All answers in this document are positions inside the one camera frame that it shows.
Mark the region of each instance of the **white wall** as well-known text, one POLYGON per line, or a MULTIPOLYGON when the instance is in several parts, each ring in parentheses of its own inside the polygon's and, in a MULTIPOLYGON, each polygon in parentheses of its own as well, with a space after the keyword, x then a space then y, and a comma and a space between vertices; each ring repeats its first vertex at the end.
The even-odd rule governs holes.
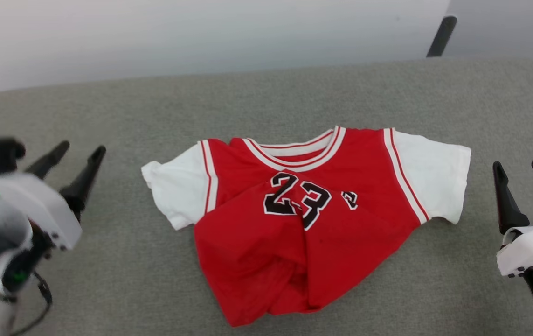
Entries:
POLYGON ((443 56, 533 57, 533 0, 452 0, 457 26, 443 56))
POLYGON ((0 0, 0 91, 402 60, 449 0, 0 0))

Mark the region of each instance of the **red and white trim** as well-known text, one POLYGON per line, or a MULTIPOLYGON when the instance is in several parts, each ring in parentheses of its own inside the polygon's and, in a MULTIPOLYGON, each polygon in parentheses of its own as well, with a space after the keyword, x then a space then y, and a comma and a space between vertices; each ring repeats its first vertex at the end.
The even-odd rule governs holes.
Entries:
POLYGON ((397 178, 401 189, 403 189, 403 193, 407 197, 411 209, 413 209, 415 215, 420 219, 420 224, 426 223, 430 220, 430 217, 426 213, 426 210, 424 210, 424 207, 422 207, 422 204, 417 199, 409 181, 407 181, 407 178, 405 177, 403 167, 401 166, 401 159, 399 158, 399 153, 395 147, 394 133, 394 128, 384 128, 384 145, 386 146, 390 160, 393 162, 395 177, 397 178))
POLYGON ((288 143, 286 145, 260 145, 252 139, 243 139, 249 151, 267 166, 276 170, 289 169, 294 172, 305 172, 322 166, 339 150, 345 137, 345 128, 335 126, 317 136, 313 140, 302 143, 288 143), (304 161, 285 161, 277 157, 305 155, 322 151, 315 157, 304 161))
POLYGON ((204 213, 208 213, 215 209, 217 202, 217 189, 219 187, 219 178, 215 172, 215 162, 213 162, 213 155, 210 151, 208 140, 199 142, 202 147, 202 157, 204 158, 204 169, 208 176, 208 189, 206 192, 206 202, 204 206, 204 213))

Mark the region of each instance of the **white stripe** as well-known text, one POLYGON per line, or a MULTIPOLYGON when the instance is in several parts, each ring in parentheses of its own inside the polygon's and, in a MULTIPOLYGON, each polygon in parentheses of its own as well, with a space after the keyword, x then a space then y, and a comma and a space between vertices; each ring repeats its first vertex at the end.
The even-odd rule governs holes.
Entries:
POLYGON ((219 178, 215 172, 215 162, 213 162, 213 155, 210 151, 210 145, 208 140, 203 140, 204 153, 206 155, 206 166, 208 168, 208 174, 210 175, 210 194, 208 195, 208 208, 207 212, 215 209, 217 202, 217 188, 219 187, 219 178))
POLYGON ((252 139, 248 139, 250 142, 252 142, 254 145, 256 145, 256 147, 258 147, 259 149, 262 150, 262 152, 264 154, 260 154, 262 156, 266 155, 267 157, 271 158, 273 161, 279 163, 279 164, 283 164, 285 166, 302 166, 303 164, 309 164, 311 162, 316 162, 320 159, 322 159, 322 157, 324 157, 324 155, 326 154, 326 151, 328 151, 328 149, 334 145, 334 143, 332 143, 333 140, 335 140, 335 137, 337 136, 337 133, 339 132, 339 128, 338 126, 335 126, 335 129, 334 129, 334 132, 330 135, 330 136, 327 136, 326 138, 316 142, 316 143, 313 143, 309 146, 304 146, 304 147, 299 147, 299 148, 277 148, 277 149, 272 149, 272 148, 262 148, 256 141, 252 140, 252 139), (308 154, 308 153, 313 153, 315 151, 318 151, 319 149, 324 149, 322 151, 322 153, 316 155, 315 157, 311 158, 311 159, 307 159, 307 160, 304 160, 304 161, 295 161, 295 162, 289 162, 289 161, 285 161, 285 160, 281 160, 275 156, 292 156, 292 155, 303 155, 303 154, 308 154))
POLYGON ((292 143, 286 143, 286 144, 283 144, 283 145, 272 145, 272 144, 269 144, 269 143, 259 143, 260 147, 289 147, 289 146, 305 146, 307 143, 310 143, 322 136, 325 136, 326 134, 328 133, 333 133, 333 129, 331 128, 330 130, 327 130, 326 132, 324 132, 323 134, 320 134, 319 136, 313 138, 312 140, 308 140, 306 142, 292 142, 292 143))
POLYGON ((395 177, 397 178, 399 185, 401 185, 401 189, 403 189, 403 193, 407 197, 407 201, 409 202, 411 209, 414 211, 418 219, 420 219, 420 224, 423 224, 426 222, 426 215, 424 215, 424 213, 422 212, 422 209, 420 209, 420 206, 417 205, 417 202, 413 194, 411 194, 411 191, 409 190, 409 187, 407 186, 407 181, 403 179, 403 175, 401 175, 401 168, 399 167, 399 160, 397 156, 395 155, 395 151, 393 149, 393 143, 390 138, 390 132, 394 132, 394 129, 384 128, 384 145, 386 146, 386 150, 388 151, 390 160, 393 162, 393 169, 395 171, 395 177))
POLYGON ((300 147, 291 147, 291 148, 270 148, 270 147, 264 148, 262 147, 262 145, 257 143, 255 140, 250 139, 250 141, 254 142, 256 146, 260 147, 260 149, 262 149, 268 155, 272 155, 274 157, 277 157, 277 156, 285 157, 285 156, 294 156, 294 155, 303 155, 303 154, 313 153, 315 151, 318 151, 319 149, 326 148, 327 145, 332 141, 333 136, 335 136, 335 133, 331 133, 328 136, 325 136, 324 138, 312 144, 302 145, 300 147))
POLYGON ((328 160, 330 160, 335 153, 339 150, 339 147, 341 146, 341 143, 343 142, 343 138, 345 137, 345 128, 339 127, 339 136, 337 137, 337 141, 332 145, 331 150, 328 152, 327 155, 322 157, 322 159, 314 161, 312 164, 308 164, 307 166, 303 167, 287 167, 287 166, 281 166, 281 164, 274 163, 270 160, 268 160, 262 153, 260 153, 250 142, 248 139, 243 139, 243 142, 248 147, 248 149, 252 152, 254 156, 256 156, 262 163, 266 164, 267 166, 276 169, 276 170, 284 170, 288 169, 293 172, 306 172, 307 170, 312 170, 314 168, 317 168, 319 166, 322 166, 322 164, 326 163, 328 160))

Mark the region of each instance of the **printed number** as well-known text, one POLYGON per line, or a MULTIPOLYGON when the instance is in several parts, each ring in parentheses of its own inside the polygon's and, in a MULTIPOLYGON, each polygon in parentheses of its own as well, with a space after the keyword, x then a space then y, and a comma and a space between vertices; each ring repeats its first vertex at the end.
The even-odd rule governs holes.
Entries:
POLYGON ((328 202, 330 202, 331 193, 311 182, 302 182, 302 188, 307 193, 307 195, 304 196, 302 203, 309 208, 309 210, 303 214, 304 230, 307 231, 320 216, 320 211, 324 210, 328 202))
MULTIPOLYGON (((300 208, 300 205, 285 197, 285 193, 292 189, 297 182, 298 177, 288 173, 279 173, 270 179, 272 187, 280 188, 276 193, 267 194, 264 197, 264 213, 284 216, 298 214, 296 207, 300 208)), ((320 211, 326 208, 332 196, 328 190, 311 182, 302 182, 301 186, 307 194, 302 199, 302 204, 307 208, 307 211, 303 214, 303 227, 307 231, 318 220, 320 211)), ((357 194, 351 191, 343 191, 341 196, 347 202, 349 209, 355 210, 358 208, 356 203, 358 201, 357 194)))
POLYGON ((351 191, 341 191, 341 196, 347 202, 347 205, 349 206, 349 209, 355 210, 358 208, 357 202, 358 202, 358 195, 351 191))
POLYGON ((268 194, 264 198, 264 213, 271 215, 296 215, 296 208, 289 198, 283 197, 285 193, 298 182, 298 178, 292 174, 279 173, 270 179, 270 185, 280 187, 275 194, 268 194))

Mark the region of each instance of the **number 23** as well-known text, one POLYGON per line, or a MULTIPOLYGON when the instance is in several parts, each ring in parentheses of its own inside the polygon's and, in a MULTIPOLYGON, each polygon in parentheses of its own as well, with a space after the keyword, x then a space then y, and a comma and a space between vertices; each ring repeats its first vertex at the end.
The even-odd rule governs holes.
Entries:
MULTIPOLYGON (((298 177, 289 173, 279 173, 270 179, 270 185, 273 187, 280 187, 274 194, 267 194, 264 197, 264 213, 271 215, 296 215, 296 206, 300 205, 292 202, 285 197, 285 193, 293 188, 298 182, 298 177)), ((302 199, 302 203, 308 208, 308 211, 303 213, 303 227, 307 231, 317 221, 320 216, 320 211, 326 208, 328 202, 331 200, 331 193, 328 190, 319 187, 318 185, 304 181, 300 184, 304 189, 306 195, 302 199)))

